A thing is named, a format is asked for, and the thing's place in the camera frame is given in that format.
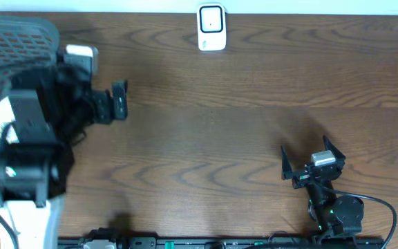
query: gray basket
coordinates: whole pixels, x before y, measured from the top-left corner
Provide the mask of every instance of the gray basket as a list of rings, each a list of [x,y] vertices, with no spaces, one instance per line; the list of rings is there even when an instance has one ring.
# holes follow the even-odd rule
[[[0,99],[14,73],[56,64],[58,45],[58,30],[49,21],[0,16]]]

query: black square outline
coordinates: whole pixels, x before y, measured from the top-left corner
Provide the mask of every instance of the black square outline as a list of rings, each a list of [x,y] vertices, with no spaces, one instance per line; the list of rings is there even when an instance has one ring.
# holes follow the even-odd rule
[[[217,30],[217,31],[204,31],[203,29],[202,29],[202,9],[203,8],[219,8],[219,10],[220,10],[220,22],[221,22],[221,25],[220,25],[220,30]],[[200,25],[200,31],[202,31],[202,33],[219,33],[219,32],[222,32],[222,30],[224,30],[224,18],[223,18],[223,15],[222,15],[222,8],[220,7],[220,6],[202,6],[202,7],[200,7],[200,9],[199,9],[199,25]]]

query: white device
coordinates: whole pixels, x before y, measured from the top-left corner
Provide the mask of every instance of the white device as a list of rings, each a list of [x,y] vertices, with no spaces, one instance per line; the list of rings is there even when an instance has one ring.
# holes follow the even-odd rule
[[[225,9],[219,3],[202,4],[198,9],[198,46],[200,50],[222,50],[227,45]]]

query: wooden table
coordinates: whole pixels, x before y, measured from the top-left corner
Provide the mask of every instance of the wooden table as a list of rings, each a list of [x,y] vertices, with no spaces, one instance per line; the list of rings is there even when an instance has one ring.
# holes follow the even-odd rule
[[[74,148],[60,236],[316,230],[279,147],[301,166],[323,134],[347,157],[334,187],[398,212],[398,17],[227,15],[227,48],[201,53],[195,15],[16,15],[98,47],[97,89],[129,79],[127,121],[89,127]],[[362,234],[386,237],[390,210],[365,205]]]

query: white wall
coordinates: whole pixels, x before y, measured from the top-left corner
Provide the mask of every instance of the white wall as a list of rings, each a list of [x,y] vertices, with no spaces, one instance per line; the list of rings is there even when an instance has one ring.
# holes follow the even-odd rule
[[[193,13],[203,0],[0,0],[0,10]],[[228,13],[398,15],[398,0],[220,0]]]

